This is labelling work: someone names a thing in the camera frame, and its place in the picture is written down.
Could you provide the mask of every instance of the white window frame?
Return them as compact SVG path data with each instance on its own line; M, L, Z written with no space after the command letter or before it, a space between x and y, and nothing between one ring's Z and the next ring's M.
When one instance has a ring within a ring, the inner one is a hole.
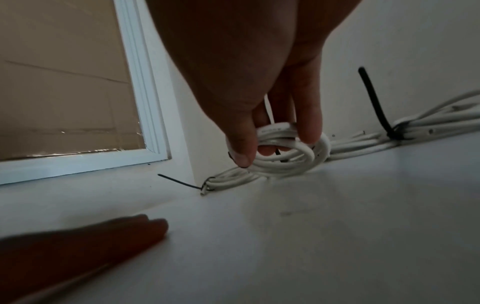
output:
M150 163L170 158L137 2L114 0L146 149L0 162L0 184Z

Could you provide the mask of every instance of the cardboard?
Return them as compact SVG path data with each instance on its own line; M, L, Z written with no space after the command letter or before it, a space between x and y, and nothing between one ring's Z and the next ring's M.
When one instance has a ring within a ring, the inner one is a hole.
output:
M112 0L0 0L0 160L145 147Z

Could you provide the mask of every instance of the black wire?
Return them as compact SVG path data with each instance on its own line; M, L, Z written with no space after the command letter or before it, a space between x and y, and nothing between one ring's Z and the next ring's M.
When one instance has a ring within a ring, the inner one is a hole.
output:
M179 181L179 180L176 180L176 179L174 179L174 178L171 178L171 177L166 176L166 175L163 175L163 174L157 174L157 175L158 175L158 176L161 176L161 177L163 177L163 178L169 179L169 180L171 180L171 181L174 181L174 182L176 182L176 183L179 183L179 184L181 184L181 185L183 185L183 186L187 186L187 187L194 188L194 189L198 189L198 190L201 190L201 189L202 189L202 188L200 188L200 187L193 186L193 185L190 185L190 184L181 182L181 181Z
M387 120L387 118L385 117L385 114L380 105L379 98L375 93L374 86L365 68L360 67L358 69L358 73L360 74L360 77L363 80L363 84L365 85L366 91L368 92L368 96L370 97L371 105L375 110L376 117L378 118L378 121L380 121L381 126L385 129L386 135L392 140L404 140L405 138L403 134L395 131L389 124L389 121Z

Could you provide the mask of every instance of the fingernail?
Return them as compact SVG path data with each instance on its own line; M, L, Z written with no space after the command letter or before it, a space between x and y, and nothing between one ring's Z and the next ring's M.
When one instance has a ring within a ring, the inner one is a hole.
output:
M240 168L247 168L250 165L249 159L246 155L236 153L235 151L230 151L233 161Z

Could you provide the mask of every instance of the floor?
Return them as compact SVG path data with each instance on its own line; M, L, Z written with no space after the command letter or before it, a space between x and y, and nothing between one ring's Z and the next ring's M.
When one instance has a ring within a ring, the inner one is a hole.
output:
M168 239L54 303L480 302L480 133L154 207Z

